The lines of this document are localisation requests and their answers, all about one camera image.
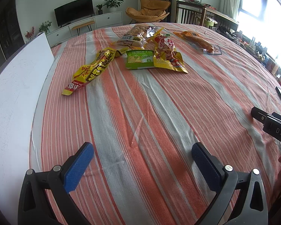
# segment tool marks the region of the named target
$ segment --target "clutter on shelf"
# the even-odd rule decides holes
[[[242,34],[242,31],[231,33],[227,28],[223,26],[213,28],[212,30],[223,35],[224,37],[228,38],[229,40],[233,41],[244,50],[246,50],[246,52],[248,52],[261,65],[263,65],[281,85],[281,67],[275,62],[272,57],[270,57],[270,55],[266,53],[267,47],[262,46],[261,42],[255,42],[255,37],[249,39]]]
[[[200,1],[198,0],[185,0],[186,2],[190,2],[190,3],[194,3],[194,4],[197,4],[197,5],[203,5]]]
[[[215,7],[213,7],[213,6],[211,6],[210,4],[206,4],[206,3],[204,3],[203,4],[205,7],[209,7],[209,8],[211,8],[211,9],[213,9],[213,10],[216,10],[216,8]]]

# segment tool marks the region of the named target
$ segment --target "red flowers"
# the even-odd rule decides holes
[[[28,31],[26,31],[27,33],[26,33],[26,35],[25,35],[25,37],[27,38],[27,39],[32,39],[33,37],[34,37],[34,26],[32,26],[32,31],[31,32],[28,32]]]

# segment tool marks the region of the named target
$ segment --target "white cabinet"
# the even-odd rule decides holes
[[[79,21],[75,21],[70,25],[62,27],[56,31],[53,31],[47,34],[47,39],[50,46],[54,46],[60,42],[64,42],[72,37],[77,36],[77,30],[72,30],[73,27],[77,25],[81,25],[87,23],[91,20],[95,21],[95,24],[89,25],[92,26],[92,30],[101,29],[101,28],[108,28],[108,27],[115,27],[123,25],[123,18],[122,12],[114,12],[114,13],[106,13],[102,15],[97,15],[91,18],[82,19]],[[80,34],[84,34],[89,32],[87,26],[80,28]]]
[[[61,29],[58,29],[57,31],[51,32],[47,35],[47,39],[50,46],[55,45],[60,41],[66,40],[71,37],[72,35],[68,26],[62,27]]]
[[[102,28],[122,23],[122,12],[107,13],[96,16],[96,27]]]

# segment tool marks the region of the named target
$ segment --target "cabinet drawer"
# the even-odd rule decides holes
[[[102,28],[102,27],[108,27],[109,25],[115,25],[122,23],[122,13],[108,13],[103,14],[96,17],[96,27]]]
[[[72,35],[68,26],[47,35],[50,46],[55,45],[56,43],[59,43],[60,41],[68,39],[70,37],[72,37]]]
[[[109,27],[117,27],[117,26],[122,26],[123,23],[120,23],[120,24],[115,24],[115,25],[107,25],[107,26],[104,26],[104,27],[100,27],[98,29],[104,29],[104,28],[109,28]]]

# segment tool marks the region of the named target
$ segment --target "blue gripper pad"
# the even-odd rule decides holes
[[[209,189],[215,191],[216,193],[221,191],[222,177],[213,165],[210,158],[202,150],[198,143],[195,143],[193,145],[191,149],[191,155],[194,161],[196,162],[198,168],[200,169],[206,183],[208,184]]]
[[[76,189],[93,156],[94,147],[91,143],[88,143],[64,176],[64,188],[67,193]]]

